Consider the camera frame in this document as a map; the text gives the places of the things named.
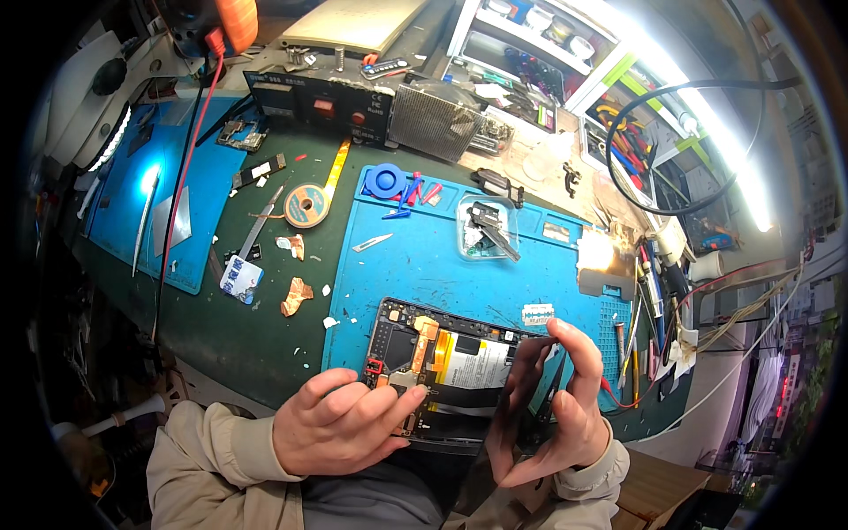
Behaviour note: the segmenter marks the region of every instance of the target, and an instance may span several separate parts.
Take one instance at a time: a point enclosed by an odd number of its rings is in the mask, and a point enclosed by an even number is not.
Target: sticker
[[[220,279],[220,288],[224,293],[250,305],[254,301],[254,291],[264,274],[265,272],[256,265],[238,256],[232,256],[224,270],[224,276]]]
[[[544,326],[554,318],[553,304],[524,304],[522,322],[525,326]]]
[[[445,369],[439,372],[436,382],[468,390],[501,388],[512,367],[509,352],[509,344],[450,333]]]
[[[257,165],[252,170],[250,170],[250,174],[256,178],[257,176],[262,176],[265,173],[271,173],[271,162],[265,162],[262,165]]]
[[[546,221],[544,223],[544,228],[542,229],[542,235],[551,239],[555,239],[556,241],[569,243],[568,229],[564,226],[555,225],[554,223],[549,223]]]

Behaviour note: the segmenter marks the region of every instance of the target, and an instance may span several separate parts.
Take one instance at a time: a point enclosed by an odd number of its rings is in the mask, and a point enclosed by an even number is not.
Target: circuit board
[[[518,344],[538,334],[462,318],[394,298],[377,311],[361,381],[428,394],[393,434],[416,449],[460,455],[481,447]]]

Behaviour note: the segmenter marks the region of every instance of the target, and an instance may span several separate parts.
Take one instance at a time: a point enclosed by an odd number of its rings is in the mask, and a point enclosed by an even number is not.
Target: hand
[[[358,377],[344,368],[322,372],[280,407],[272,441],[283,470],[292,475],[348,475],[410,444],[390,434],[418,408],[427,388],[418,385],[398,397],[393,387],[371,390],[356,382]]]
[[[554,437],[536,455],[514,466],[502,488],[512,488],[572,466],[591,466],[604,454],[610,433],[598,410],[598,391],[604,372],[600,351],[577,328],[559,319],[548,321],[548,333],[559,339],[572,357],[574,375],[552,403],[557,428]]]

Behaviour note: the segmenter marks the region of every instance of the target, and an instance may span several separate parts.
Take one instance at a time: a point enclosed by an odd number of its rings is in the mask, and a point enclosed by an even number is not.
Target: red switch
[[[325,118],[332,118],[335,116],[335,110],[332,107],[332,101],[326,101],[325,99],[316,99],[315,104],[313,105],[315,110],[318,111],[318,114],[324,116]]]

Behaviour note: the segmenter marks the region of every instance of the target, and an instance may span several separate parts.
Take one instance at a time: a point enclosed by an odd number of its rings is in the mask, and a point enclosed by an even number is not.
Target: red wire
[[[218,84],[218,78],[220,77],[220,71],[224,66],[224,41],[223,34],[220,28],[214,28],[207,36],[206,42],[209,44],[209,48],[215,54],[215,57],[218,59],[218,65],[215,67],[215,75],[212,77],[212,84],[209,85],[209,94],[206,95],[206,101],[204,101],[204,106],[200,109],[200,116],[198,117],[198,123],[194,126],[194,134],[192,135],[192,143],[188,147],[188,155],[186,156],[186,163],[182,168],[182,175],[180,175],[180,185],[176,188],[176,193],[174,194],[174,202],[179,206],[180,204],[180,196],[182,195],[182,185],[186,181],[186,175],[188,174],[188,166],[192,163],[192,154],[194,153],[194,144],[198,140],[198,134],[200,132],[200,126],[204,122],[204,116],[206,115],[206,109],[209,107],[209,102],[212,101],[212,93],[215,92],[215,85]],[[170,240],[174,235],[174,223],[176,221],[176,215],[170,218],[170,222],[168,223],[168,230],[165,232],[165,247],[162,251],[162,263],[168,263],[168,251],[170,249]],[[162,277],[159,279],[161,282],[161,287],[165,287],[165,276],[167,274],[167,266],[164,268],[164,273]],[[153,332],[151,333],[151,338],[156,338],[156,322],[153,323]]]

